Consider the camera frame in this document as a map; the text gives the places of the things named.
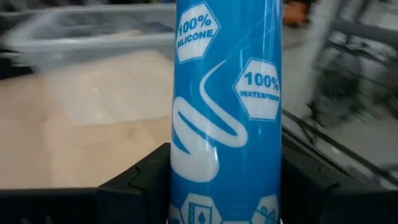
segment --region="white hexagon label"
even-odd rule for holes
[[[276,195],[263,197],[251,218],[252,224],[278,224],[279,208]]]
[[[275,120],[280,106],[280,80],[275,65],[250,58],[234,90],[249,118]]]
[[[181,211],[172,204],[170,204],[168,224],[183,224]]]
[[[182,205],[181,212],[185,224],[220,224],[222,222],[213,199],[208,196],[189,194]]]
[[[204,57],[220,27],[206,2],[200,2],[183,12],[175,38],[179,62]]]

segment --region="blue tube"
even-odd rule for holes
[[[177,1],[169,223],[280,222],[281,0]]]

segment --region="beige floor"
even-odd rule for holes
[[[137,57],[128,55],[84,65],[83,70],[69,69],[67,79],[62,78],[64,70],[52,78],[35,74],[1,81],[0,189],[97,186],[169,142],[173,63],[149,54],[140,56],[147,61],[140,59],[138,70],[137,66],[126,69],[131,63],[121,65]],[[149,62],[156,66],[148,67]],[[142,71],[145,64],[155,77],[134,72]],[[123,84],[113,85],[107,78],[110,74]],[[143,84],[153,78],[163,80],[152,90],[160,91],[155,104],[151,104],[154,96],[143,95],[143,87],[139,88],[153,89]],[[60,84],[73,88],[60,91]],[[142,107],[132,106],[137,103]],[[123,114],[109,113],[112,110]],[[103,116],[92,119],[97,112]],[[78,113],[84,116],[76,118]]]

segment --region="plastic storage box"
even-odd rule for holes
[[[139,49],[174,57],[174,4],[43,10],[5,36],[40,72]]]

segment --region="white swoosh graphic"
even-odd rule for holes
[[[173,127],[182,145],[189,153],[182,151],[172,142],[171,166],[178,175],[195,182],[209,182],[217,175],[219,169],[217,148],[192,130],[181,118],[179,113],[200,131],[206,133],[207,136],[226,146],[242,147],[248,141],[248,132],[244,126],[217,105],[205,91],[207,79],[225,62],[225,60],[220,62],[202,78],[200,81],[200,96],[203,98],[203,101],[205,101],[205,103],[235,131],[236,136],[228,134],[212,123],[184,98],[178,96],[174,99],[172,113]]]

